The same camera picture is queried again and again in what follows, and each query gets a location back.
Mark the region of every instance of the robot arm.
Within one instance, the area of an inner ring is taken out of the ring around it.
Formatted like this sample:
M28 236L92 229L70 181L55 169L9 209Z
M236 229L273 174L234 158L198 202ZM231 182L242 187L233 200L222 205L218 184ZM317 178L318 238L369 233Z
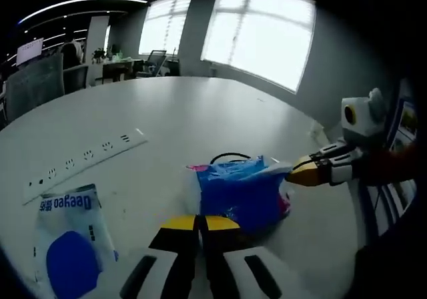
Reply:
M343 137L319 152L302 157L287 181L303 186L341 184L359 175L359 163L382 144L386 109L379 89L369 97L342 100Z

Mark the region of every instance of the white power strip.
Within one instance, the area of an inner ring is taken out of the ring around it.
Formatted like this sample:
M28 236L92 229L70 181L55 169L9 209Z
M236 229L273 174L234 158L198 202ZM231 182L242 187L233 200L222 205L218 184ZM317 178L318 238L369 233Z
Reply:
M83 170L145 142L147 142L147 139L144 134L138 129L135 129L131 133L112 137L110 140L95 145L81 152L81 154L69 158L62 164L25 182L23 204L27 204L57 184L75 176Z

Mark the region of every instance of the desk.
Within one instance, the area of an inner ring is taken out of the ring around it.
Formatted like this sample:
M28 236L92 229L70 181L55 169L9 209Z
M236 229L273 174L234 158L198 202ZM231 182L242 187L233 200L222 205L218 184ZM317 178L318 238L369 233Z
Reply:
M230 151L294 161L319 149L308 135L311 125L312 119L288 104L228 79L134 79L60 97L0 132L1 243L24 280L32 278L40 200L22 206L23 182L111 135L138 127L149 141L53 192L94 183L113 243L125 256L148 246L162 222L185 213L184 165L206 163ZM294 190L290 216L264 245L299 273L313 293L341 298L352 281L358 249L348 187ZM194 291L209 293L206 282L197 282Z

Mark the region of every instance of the window blind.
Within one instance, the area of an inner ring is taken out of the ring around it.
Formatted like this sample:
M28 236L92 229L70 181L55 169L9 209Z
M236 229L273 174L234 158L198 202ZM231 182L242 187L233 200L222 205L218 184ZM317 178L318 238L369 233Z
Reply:
M153 2L145 17L139 54L153 50L177 53L191 0L159 0Z
M313 27L314 4L309 0L217 0L201 59L296 92Z

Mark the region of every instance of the blue plastic bag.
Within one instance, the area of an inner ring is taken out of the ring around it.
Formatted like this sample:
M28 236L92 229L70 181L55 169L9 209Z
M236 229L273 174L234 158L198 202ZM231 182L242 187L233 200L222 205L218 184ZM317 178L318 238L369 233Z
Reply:
M263 157L193 167L201 190L200 214L227 217L248 234L278 223L290 210L279 192L287 173L266 174L266 168Z

